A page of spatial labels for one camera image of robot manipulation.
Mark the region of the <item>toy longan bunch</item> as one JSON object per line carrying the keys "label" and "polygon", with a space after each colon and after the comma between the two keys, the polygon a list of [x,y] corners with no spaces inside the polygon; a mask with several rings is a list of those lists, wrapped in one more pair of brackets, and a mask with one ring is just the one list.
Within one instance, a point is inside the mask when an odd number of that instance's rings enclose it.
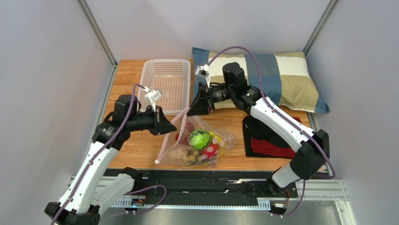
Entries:
{"label": "toy longan bunch", "polygon": [[169,155],[172,157],[173,163],[179,166],[200,165],[205,162],[202,158],[201,151],[194,150],[191,147],[174,149]]}

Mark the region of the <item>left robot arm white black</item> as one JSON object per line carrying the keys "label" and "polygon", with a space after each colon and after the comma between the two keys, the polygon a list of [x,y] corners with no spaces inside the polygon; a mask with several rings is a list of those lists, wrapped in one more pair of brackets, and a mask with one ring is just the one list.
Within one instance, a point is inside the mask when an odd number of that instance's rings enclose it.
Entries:
{"label": "left robot arm white black", "polygon": [[136,96],[119,96],[114,110],[96,127],[85,162],[72,184],[57,202],[47,204],[45,213],[53,225],[97,225],[104,212],[121,196],[142,192],[142,172],[130,167],[121,170],[100,192],[96,192],[96,188],[131,132],[148,130],[152,135],[164,135],[177,130],[156,105],[160,97],[159,91],[147,93],[147,108],[140,112],[141,103]]}

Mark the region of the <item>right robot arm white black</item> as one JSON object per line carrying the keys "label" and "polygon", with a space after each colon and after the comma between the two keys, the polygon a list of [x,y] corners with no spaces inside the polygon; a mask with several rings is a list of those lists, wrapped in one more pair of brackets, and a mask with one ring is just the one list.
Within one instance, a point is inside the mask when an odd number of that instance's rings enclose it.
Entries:
{"label": "right robot arm white black", "polygon": [[248,85],[244,70],[237,62],[224,65],[222,72],[224,83],[213,87],[199,84],[187,116],[207,115],[215,110],[215,103],[232,100],[236,108],[274,131],[295,155],[268,178],[270,186],[284,188],[297,180],[309,180],[323,165],[331,163],[329,135],[324,130],[314,131],[304,126],[276,106],[259,88]]}

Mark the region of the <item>red toy lobster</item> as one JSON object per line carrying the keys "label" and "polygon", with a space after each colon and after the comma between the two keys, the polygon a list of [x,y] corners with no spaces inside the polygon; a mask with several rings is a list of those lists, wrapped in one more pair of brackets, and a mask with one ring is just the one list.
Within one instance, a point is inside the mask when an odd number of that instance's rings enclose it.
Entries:
{"label": "red toy lobster", "polygon": [[182,134],[178,133],[175,136],[177,143],[181,145],[190,145],[189,140],[191,133],[195,130],[195,126],[191,122],[186,122],[184,128],[181,130]]}

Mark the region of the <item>left idle robot arm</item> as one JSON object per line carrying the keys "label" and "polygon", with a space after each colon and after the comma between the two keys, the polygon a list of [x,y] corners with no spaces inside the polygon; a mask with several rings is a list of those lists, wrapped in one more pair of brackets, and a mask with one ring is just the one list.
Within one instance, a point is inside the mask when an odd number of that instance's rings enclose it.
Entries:
{"label": "left idle robot arm", "polygon": [[[112,120],[101,123],[93,136],[94,141],[103,143],[106,150],[118,152],[131,132],[148,130],[152,135],[164,135],[177,131],[177,128],[164,116],[159,106],[148,106],[144,112],[118,114],[110,113]],[[141,195],[152,188],[165,188],[163,185],[144,187],[142,173],[126,167],[117,178],[104,189],[94,195],[92,205],[99,206],[99,214],[103,214],[123,195]]]}

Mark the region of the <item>clear zip top bag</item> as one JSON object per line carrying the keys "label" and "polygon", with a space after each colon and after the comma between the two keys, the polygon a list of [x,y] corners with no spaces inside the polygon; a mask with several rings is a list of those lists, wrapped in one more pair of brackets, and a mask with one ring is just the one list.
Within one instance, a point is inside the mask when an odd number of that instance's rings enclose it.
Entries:
{"label": "clear zip top bag", "polygon": [[165,135],[155,164],[216,167],[218,159],[234,148],[235,135],[209,126],[199,116],[188,116],[189,110],[185,108],[172,119],[177,131]]}

